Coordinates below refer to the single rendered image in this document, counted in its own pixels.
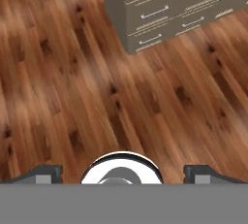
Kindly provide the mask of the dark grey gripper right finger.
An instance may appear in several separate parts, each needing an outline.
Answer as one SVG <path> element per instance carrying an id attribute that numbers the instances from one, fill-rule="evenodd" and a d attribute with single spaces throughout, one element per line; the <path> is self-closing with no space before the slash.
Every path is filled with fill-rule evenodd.
<path id="1" fill-rule="evenodd" d="M 218 184 L 242 183 L 242 180 L 223 176 L 208 165 L 185 165 L 183 168 L 184 183 L 190 184 Z"/>

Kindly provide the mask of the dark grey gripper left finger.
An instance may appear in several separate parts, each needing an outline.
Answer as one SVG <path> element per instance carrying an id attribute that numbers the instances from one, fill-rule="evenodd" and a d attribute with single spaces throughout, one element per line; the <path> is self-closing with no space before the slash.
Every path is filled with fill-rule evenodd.
<path id="1" fill-rule="evenodd" d="M 62 167 L 60 165 L 39 165 L 26 174 L 5 179 L 5 183 L 18 184 L 59 184 L 63 182 Z"/>

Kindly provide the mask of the white round disc black rim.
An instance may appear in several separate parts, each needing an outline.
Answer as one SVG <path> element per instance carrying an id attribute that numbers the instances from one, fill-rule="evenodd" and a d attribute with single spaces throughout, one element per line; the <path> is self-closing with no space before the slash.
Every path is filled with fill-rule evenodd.
<path id="1" fill-rule="evenodd" d="M 81 184 L 163 184 L 158 166 L 132 151 L 115 151 L 95 160 L 82 175 Z"/>

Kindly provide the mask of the grey-brown drawer cabinet run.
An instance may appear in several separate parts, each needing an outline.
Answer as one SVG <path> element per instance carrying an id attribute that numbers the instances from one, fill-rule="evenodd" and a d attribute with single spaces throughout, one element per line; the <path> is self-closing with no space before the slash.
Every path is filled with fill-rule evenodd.
<path id="1" fill-rule="evenodd" d="M 105 0 L 121 45 L 129 54 L 248 7 L 248 0 Z"/>

